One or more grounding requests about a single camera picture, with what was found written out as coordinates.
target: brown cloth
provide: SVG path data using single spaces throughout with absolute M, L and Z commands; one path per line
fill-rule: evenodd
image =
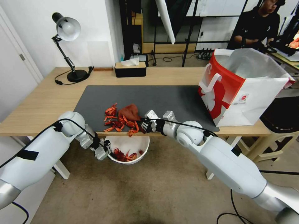
M 123 115 L 126 117 L 129 121 L 140 121 L 140 116 L 138 115 L 138 108 L 135 104 L 130 104 L 129 106 L 126 106 L 118 111 L 118 118 L 123 119 Z M 145 130 L 139 126 L 139 131 L 142 131 L 142 133 L 145 133 Z

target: tissue box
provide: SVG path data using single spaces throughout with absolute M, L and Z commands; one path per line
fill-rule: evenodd
M 120 62 L 115 64 L 114 67 L 116 77 L 142 77 L 146 76 L 145 62 L 139 62 L 139 65 L 123 66 Z

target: lamp arm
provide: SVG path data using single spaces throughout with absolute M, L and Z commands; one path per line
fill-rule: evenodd
M 58 49 L 60 50 L 60 52 L 62 53 L 65 61 L 67 62 L 67 64 L 70 66 L 72 72 L 76 72 L 75 70 L 75 65 L 73 64 L 73 62 L 71 61 L 71 59 L 69 59 L 69 57 L 67 57 L 65 55 L 65 53 L 63 52 L 63 50 L 61 49 L 61 47 L 59 46 L 59 42 L 62 40 L 61 38 L 58 37 L 58 34 L 54 37 L 52 37 L 52 40 L 55 42 L 56 46 L 58 47 Z

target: white paper bag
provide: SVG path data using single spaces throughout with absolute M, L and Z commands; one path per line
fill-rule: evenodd
M 295 80 L 254 49 L 216 49 L 199 83 L 216 126 L 254 125 L 285 86 Z

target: white bowl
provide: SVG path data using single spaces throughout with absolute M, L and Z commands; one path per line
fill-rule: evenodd
M 110 141 L 113 152 L 115 148 L 118 148 L 123 154 L 126 154 L 128 151 L 129 155 L 132 153 L 137 153 L 137 158 L 128 162 L 118 161 L 108 154 L 108 157 L 111 160 L 126 165 L 131 165 L 140 161 L 147 153 L 147 149 L 149 148 L 150 144 L 149 136 L 107 136 L 105 140 Z

